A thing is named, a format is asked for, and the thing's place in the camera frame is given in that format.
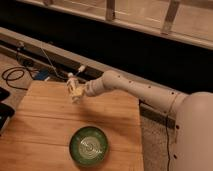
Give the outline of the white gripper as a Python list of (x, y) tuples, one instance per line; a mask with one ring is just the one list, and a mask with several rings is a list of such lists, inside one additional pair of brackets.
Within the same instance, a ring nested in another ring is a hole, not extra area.
[[(85, 65), (81, 65), (78, 68), (78, 71), (76, 73), (76, 75), (82, 73), (84, 70), (86, 69)], [(85, 84), (81, 84), (79, 85), (76, 90), (75, 90), (75, 95), (76, 96), (72, 96), (72, 103), (77, 103), (80, 100), (80, 97), (83, 97), (86, 93), (86, 85)]]

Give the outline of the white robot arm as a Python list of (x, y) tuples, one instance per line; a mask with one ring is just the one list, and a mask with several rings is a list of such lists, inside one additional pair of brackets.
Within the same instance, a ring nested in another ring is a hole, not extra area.
[(213, 92), (187, 94), (136, 82), (113, 70), (84, 84), (69, 74), (67, 85), (74, 101), (122, 90), (140, 99), (150, 110), (174, 114), (176, 135), (171, 171), (213, 171)]

